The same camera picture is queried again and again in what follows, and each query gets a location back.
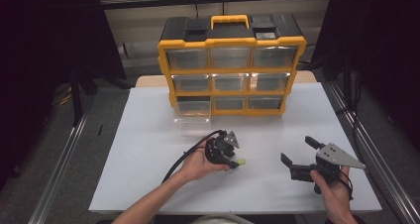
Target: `white wall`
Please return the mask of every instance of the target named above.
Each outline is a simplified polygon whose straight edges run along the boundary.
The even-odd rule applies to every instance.
[[[316,43],[329,0],[268,0],[197,5],[199,17],[225,14],[292,13],[309,44]],[[117,44],[126,44],[131,58],[125,66],[155,63],[157,44],[168,17],[195,18],[195,5],[107,10],[106,16]]]

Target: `plastic drawer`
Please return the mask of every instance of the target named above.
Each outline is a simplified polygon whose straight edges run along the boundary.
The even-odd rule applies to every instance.
[[[254,48],[254,67],[291,66],[296,47]]]
[[[210,117],[211,104],[209,96],[177,97],[176,114],[179,117]]]
[[[282,96],[250,96],[248,100],[249,109],[278,109]]]
[[[215,96],[214,109],[236,110],[245,108],[245,96]]]
[[[250,89],[253,91],[275,91],[286,87],[290,73],[253,73]]]
[[[249,67],[251,60],[250,47],[221,47],[210,49],[213,67],[238,68]]]
[[[212,74],[214,90],[242,91],[248,86],[247,73],[218,73]]]
[[[209,90],[209,75],[173,75],[173,85],[177,92],[194,92]]]
[[[207,68],[207,49],[166,50],[170,68]]]

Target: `dark background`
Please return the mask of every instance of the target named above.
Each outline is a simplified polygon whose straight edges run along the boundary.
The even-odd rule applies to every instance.
[[[419,0],[330,0],[312,61],[322,60],[327,80],[346,64],[348,71],[357,71],[389,119],[420,150],[418,9]],[[355,93],[347,91],[351,103]]]
[[[125,77],[104,12],[60,7],[87,3],[99,0],[0,0],[0,187],[36,141],[54,88],[75,68]]]
[[[90,67],[125,77],[99,0],[0,0],[0,186],[36,141],[54,88]],[[312,60],[327,79],[345,70],[383,104],[419,148],[418,0],[330,0]],[[94,74],[82,73],[85,80]]]

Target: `floor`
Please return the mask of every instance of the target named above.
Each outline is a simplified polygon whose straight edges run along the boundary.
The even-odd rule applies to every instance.
[[[148,72],[146,74],[155,73],[155,68],[148,68]],[[134,69],[129,73],[127,82],[134,84],[138,71]],[[315,71],[317,78],[322,80],[322,75],[318,73],[319,71]],[[0,223],[96,223],[109,219],[87,211],[87,207],[112,146],[129,92],[118,89],[106,81],[98,80],[97,84],[100,89],[95,96],[82,94],[84,108],[90,107],[90,109],[83,132],[79,134],[72,148],[68,147],[68,140],[71,134],[77,131],[72,127],[71,100],[53,106],[49,121],[44,126],[37,145],[21,166],[21,175],[10,178],[0,192]],[[334,98],[328,89],[328,83],[324,83],[324,86],[333,102]],[[61,96],[63,94],[59,94],[55,100],[60,100]],[[333,107],[339,110],[340,107],[334,104],[335,102]],[[386,112],[366,89],[363,90],[359,103],[358,116],[403,190],[414,205],[419,206],[420,181],[416,178],[420,176],[419,151],[407,140],[403,131],[389,122]],[[347,121],[346,114],[339,113],[338,118],[349,140],[352,141],[353,129]],[[358,144],[362,159],[365,160],[369,170],[368,178],[374,180],[371,184],[383,208],[381,212],[361,214],[361,216],[367,223],[410,223],[405,221],[404,215],[398,211],[399,208],[392,199],[393,194],[382,181],[380,170],[377,170],[370,161],[369,154],[361,143]],[[66,149],[70,153],[63,156],[63,151]],[[48,199],[44,195],[46,187],[51,184],[54,169],[62,158],[66,160],[63,165],[65,171],[58,179],[58,188],[54,189],[53,195],[50,196],[52,201],[40,205],[40,201]],[[43,214],[33,215],[38,207],[44,207],[44,210],[41,210]],[[294,218],[298,224],[323,223],[326,215],[325,213],[297,214]]]

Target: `white table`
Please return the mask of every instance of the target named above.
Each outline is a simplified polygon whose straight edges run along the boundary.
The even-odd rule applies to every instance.
[[[158,186],[173,163],[201,139],[184,136],[172,123],[173,109],[165,87],[133,88],[90,211],[127,209]],[[290,179],[280,161],[285,153],[297,165],[315,162],[315,150],[304,142],[311,136],[334,143],[356,156],[320,83],[295,83],[281,116],[212,118],[213,130],[235,131],[247,163],[211,173],[185,185],[160,214],[273,214],[324,211],[314,183]],[[354,211],[381,207],[364,172],[352,168]]]

